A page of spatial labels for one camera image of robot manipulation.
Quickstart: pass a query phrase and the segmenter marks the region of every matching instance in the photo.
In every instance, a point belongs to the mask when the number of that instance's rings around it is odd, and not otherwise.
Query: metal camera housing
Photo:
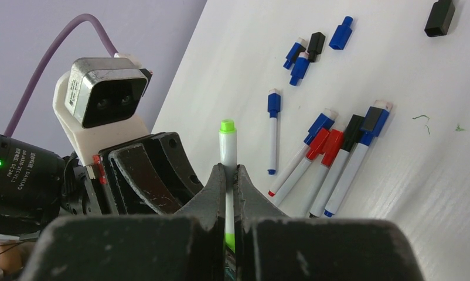
[[[84,128],[126,120],[150,77],[126,58],[80,58],[71,67],[64,105]]]

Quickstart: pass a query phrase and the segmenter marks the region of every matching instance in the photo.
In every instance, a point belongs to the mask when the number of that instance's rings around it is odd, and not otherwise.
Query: whiteboard marker
[[[306,154],[306,157],[301,160],[299,165],[297,165],[294,171],[283,183],[278,193],[271,199],[275,206],[278,207],[282,203],[283,199],[285,199],[290,190],[292,190],[294,185],[299,181],[299,179],[306,172],[306,170],[308,170],[309,166],[314,161],[314,159],[316,159],[316,157],[318,157],[319,155],[323,154],[323,147],[325,146],[326,140],[328,139],[329,135],[330,132],[328,132],[328,130],[326,130],[325,128],[321,128],[321,130],[319,130],[318,134],[309,146],[309,151]]]
[[[314,199],[321,187],[321,184],[325,180],[326,174],[328,174],[328,170],[337,156],[339,152],[340,146],[343,142],[343,125],[335,126],[330,131],[330,135],[323,146],[323,159],[321,160],[321,165],[319,165],[318,170],[316,171],[316,175],[311,186],[306,191],[304,197],[302,198],[301,203],[301,210],[298,213],[303,217],[309,216],[309,209],[311,208]]]
[[[335,189],[325,206],[325,216],[331,218],[337,213],[337,210],[349,190],[352,180],[356,176],[356,173],[366,156],[369,146],[372,144],[373,139],[380,135],[383,125],[385,125],[385,122],[389,117],[391,109],[392,103],[377,100],[368,110],[360,129],[363,132],[363,136],[352,152],[349,162],[347,163],[337,186],[335,186]]]
[[[237,172],[237,129],[233,120],[221,121],[219,129],[221,164],[226,176],[225,241],[235,251],[235,222],[233,213],[233,183]]]
[[[277,172],[277,139],[278,139],[278,113],[281,111],[281,96],[277,89],[270,90],[268,95],[268,112],[270,113],[270,166],[268,174]]]
[[[352,115],[343,134],[342,147],[340,147],[340,150],[326,175],[325,181],[323,182],[323,185],[321,185],[318,195],[316,195],[316,199],[309,211],[309,216],[311,218],[321,217],[325,211],[326,202],[328,202],[330,195],[332,195],[333,188],[335,188],[335,184],[339,180],[340,174],[342,174],[342,170],[349,158],[349,153],[354,145],[360,141],[361,136],[363,135],[363,132],[360,130],[363,119],[364,117],[362,116]]]
[[[314,140],[316,135],[318,134],[321,128],[330,129],[335,122],[335,118],[337,118],[338,114],[335,111],[325,109],[323,113],[321,113],[314,123],[308,129],[308,136],[304,139],[304,145],[300,148],[300,150],[295,154],[295,156],[290,160],[287,166],[280,171],[278,177],[275,179],[273,184],[270,187],[268,194],[273,197],[278,192],[282,184],[287,180],[290,174],[294,171],[297,165],[301,162],[301,160],[306,155],[307,151],[309,150],[309,145]]]

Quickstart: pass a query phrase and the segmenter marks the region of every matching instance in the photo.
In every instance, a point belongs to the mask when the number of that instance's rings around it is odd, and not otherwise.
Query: green ink mark
[[[463,129],[462,127],[460,127],[459,124],[458,124],[458,126],[456,127],[456,132],[464,132],[464,131],[466,131],[466,130]]]
[[[428,119],[427,122],[430,121],[430,117],[428,117],[428,116],[426,116],[426,115],[420,115],[420,116],[413,117],[413,120],[416,120],[416,119],[418,119],[418,118],[420,118],[420,117],[425,117],[425,118],[427,118],[427,119]]]
[[[420,116],[413,117],[412,119],[416,120],[416,119],[421,118],[421,117],[425,117],[427,119],[427,123],[425,123],[425,127],[427,127],[428,135],[430,136],[430,128],[427,125],[428,122],[430,121],[430,117],[428,117],[426,115],[420,115]]]
[[[459,124],[456,126],[456,132],[470,132],[470,130],[467,130],[465,128],[462,128]]]

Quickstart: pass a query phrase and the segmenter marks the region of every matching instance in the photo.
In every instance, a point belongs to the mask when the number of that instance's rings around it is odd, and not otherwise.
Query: white table surface
[[[375,100],[394,103],[337,217],[384,218],[409,238],[427,280],[470,280],[470,0],[457,2],[449,34],[423,29],[433,0],[207,2],[154,132],[180,134],[203,183],[219,162],[218,128],[234,119],[239,163],[267,194],[267,91],[282,91],[282,168],[324,108],[347,123]],[[344,16],[353,33],[328,47]],[[301,85],[282,67],[298,37],[326,35]],[[426,118],[412,119],[418,115]],[[456,131],[460,124],[467,131]],[[430,135],[425,125],[430,127]],[[294,215],[315,162],[282,204]]]

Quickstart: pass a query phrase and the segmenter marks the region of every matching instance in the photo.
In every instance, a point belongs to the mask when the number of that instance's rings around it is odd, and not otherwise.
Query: red component
[[[328,139],[328,135],[330,135],[330,132],[327,129],[321,128],[319,130],[316,138],[309,145],[309,151],[306,154],[307,159],[313,161],[318,155],[323,154],[323,147],[325,146],[326,139]]]
[[[100,177],[98,180],[100,181],[101,184],[107,184],[107,179],[105,177],[105,172],[104,172],[104,166],[102,166],[102,162],[100,161],[100,156],[99,155],[94,155],[94,164],[98,167],[98,170],[100,172]]]
[[[325,146],[323,147],[323,160],[321,163],[326,166],[330,167],[335,160],[335,157],[339,153],[340,147],[342,146],[343,142],[343,132],[337,131],[333,129],[328,139],[326,140]]]

